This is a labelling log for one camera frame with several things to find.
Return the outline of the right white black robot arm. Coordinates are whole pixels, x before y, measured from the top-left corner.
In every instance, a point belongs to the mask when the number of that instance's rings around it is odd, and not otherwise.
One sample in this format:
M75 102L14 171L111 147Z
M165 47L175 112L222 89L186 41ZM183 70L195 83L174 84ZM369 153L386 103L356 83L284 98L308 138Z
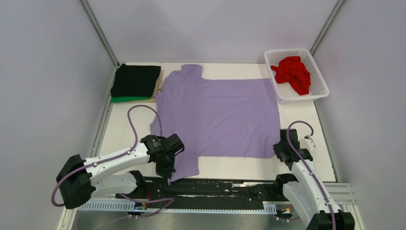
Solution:
M317 173L310 149L301 146L295 129L281 129L273 150L290 170L276 176L273 193L279 200L291 202L306 229L355 229L353 215L334 201Z

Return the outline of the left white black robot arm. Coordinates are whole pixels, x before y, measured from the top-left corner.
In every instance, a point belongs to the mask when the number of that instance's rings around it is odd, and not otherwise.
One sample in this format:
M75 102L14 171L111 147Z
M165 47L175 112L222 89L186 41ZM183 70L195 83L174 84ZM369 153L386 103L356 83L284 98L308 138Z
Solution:
M184 144L177 134L167 138L147 135L128 148L102 157L71 156L56 177L51 202L56 207L74 209L92 198L107 195L141 198L147 191L141 172L119 172L153 163L158 176L171 179L176 171L175 157L183 151Z

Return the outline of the purple t shirt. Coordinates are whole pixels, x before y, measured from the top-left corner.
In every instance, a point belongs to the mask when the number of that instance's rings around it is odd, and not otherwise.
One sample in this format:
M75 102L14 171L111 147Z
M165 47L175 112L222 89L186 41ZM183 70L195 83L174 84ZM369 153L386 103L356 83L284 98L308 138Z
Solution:
M269 79L209 80L201 65L171 72L156 95L153 135L177 134L184 151L172 181L199 174L198 159L271 158L280 141L280 115Z

